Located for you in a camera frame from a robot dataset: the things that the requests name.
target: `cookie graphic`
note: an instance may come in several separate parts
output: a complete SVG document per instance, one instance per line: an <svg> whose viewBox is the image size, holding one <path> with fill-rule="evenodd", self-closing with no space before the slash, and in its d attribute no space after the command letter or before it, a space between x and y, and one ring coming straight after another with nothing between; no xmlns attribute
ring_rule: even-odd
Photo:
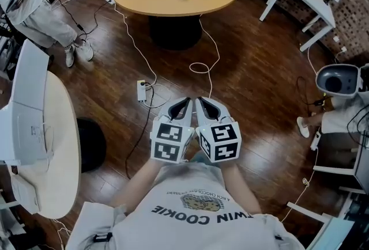
<svg viewBox="0 0 369 250"><path fill-rule="evenodd" d="M205 207L203 208L203 210L206 210L206 211L218 211L219 209L220 209L220 205L217 202L211 202L211 201L205 202Z"/></svg>
<svg viewBox="0 0 369 250"><path fill-rule="evenodd" d="M192 209L204 209L205 202L200 201L192 196L183 196L182 200L186 202Z"/></svg>

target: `table base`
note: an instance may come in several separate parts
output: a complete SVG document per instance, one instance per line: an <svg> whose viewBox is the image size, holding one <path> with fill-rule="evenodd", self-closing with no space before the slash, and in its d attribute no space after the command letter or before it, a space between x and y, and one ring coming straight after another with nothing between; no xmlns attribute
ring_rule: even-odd
<svg viewBox="0 0 369 250"><path fill-rule="evenodd" d="M150 35L154 43L166 50L186 50L201 38L200 16L149 16Z"/></svg>
<svg viewBox="0 0 369 250"><path fill-rule="evenodd" d="M81 144L81 172L100 167L106 156L106 140L100 126L92 119L77 118Z"/></svg>

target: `gray pants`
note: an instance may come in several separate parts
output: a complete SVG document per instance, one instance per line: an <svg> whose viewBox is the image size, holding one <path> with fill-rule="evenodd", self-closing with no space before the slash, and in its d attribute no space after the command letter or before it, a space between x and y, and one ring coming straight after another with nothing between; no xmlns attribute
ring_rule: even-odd
<svg viewBox="0 0 369 250"><path fill-rule="evenodd" d="M71 26L61 21L52 12L50 4L46 1L43 1L24 22L14 27L28 39L46 48L50 48L56 42L67 47L78 36Z"/></svg>

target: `white sneaker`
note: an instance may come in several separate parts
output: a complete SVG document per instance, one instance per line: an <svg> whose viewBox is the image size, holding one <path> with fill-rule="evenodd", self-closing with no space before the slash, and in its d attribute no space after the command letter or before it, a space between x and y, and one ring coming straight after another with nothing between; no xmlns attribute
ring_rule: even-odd
<svg viewBox="0 0 369 250"><path fill-rule="evenodd" d="M76 53L83 56L88 62L93 58L93 49L89 41L84 41L82 46L74 44L76 47Z"/></svg>
<svg viewBox="0 0 369 250"><path fill-rule="evenodd" d="M309 128L307 126L302 125L302 119L303 119L302 117L298 117L296 120L299 126L300 133L303 137L309 138L310 136Z"/></svg>
<svg viewBox="0 0 369 250"><path fill-rule="evenodd" d="M72 65L74 64L74 50L76 48L74 47L74 45L71 45L70 48L68 50L65 51L65 64L68 68L72 67Z"/></svg>

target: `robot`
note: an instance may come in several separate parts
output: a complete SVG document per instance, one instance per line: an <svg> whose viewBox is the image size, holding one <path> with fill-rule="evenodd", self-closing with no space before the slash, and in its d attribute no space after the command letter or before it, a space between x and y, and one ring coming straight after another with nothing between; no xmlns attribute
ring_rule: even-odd
<svg viewBox="0 0 369 250"><path fill-rule="evenodd" d="M216 100L195 100L198 127L191 127L193 101L182 97L168 102L153 121L151 158L180 163L196 134L200 148L212 163L239 157L241 133L227 108Z"/></svg>

